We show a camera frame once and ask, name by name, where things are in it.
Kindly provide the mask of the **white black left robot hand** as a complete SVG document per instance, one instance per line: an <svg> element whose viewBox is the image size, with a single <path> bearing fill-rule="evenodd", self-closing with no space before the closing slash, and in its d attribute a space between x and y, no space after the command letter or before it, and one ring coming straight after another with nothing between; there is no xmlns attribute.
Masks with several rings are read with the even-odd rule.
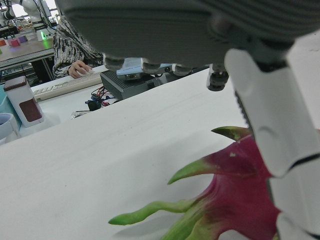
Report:
<svg viewBox="0 0 320 240"><path fill-rule="evenodd" d="M71 24L105 54L105 66L141 58L145 71L178 74L210 65L208 87L231 77L239 105L272 175L283 240L320 235L320 136L286 56L320 28L317 0L58 0Z"/></svg>

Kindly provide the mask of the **person right hand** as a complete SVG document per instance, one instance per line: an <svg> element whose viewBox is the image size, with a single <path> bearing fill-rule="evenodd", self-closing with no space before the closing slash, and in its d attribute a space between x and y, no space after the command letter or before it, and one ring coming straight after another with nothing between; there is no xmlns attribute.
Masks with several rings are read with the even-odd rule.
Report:
<svg viewBox="0 0 320 240"><path fill-rule="evenodd" d="M91 70L92 70L92 67L85 64L81 60L77 60L70 65L70 67L68 69L68 74L72 78L78 79L78 78L81 78L82 76L88 74Z"/></svg>

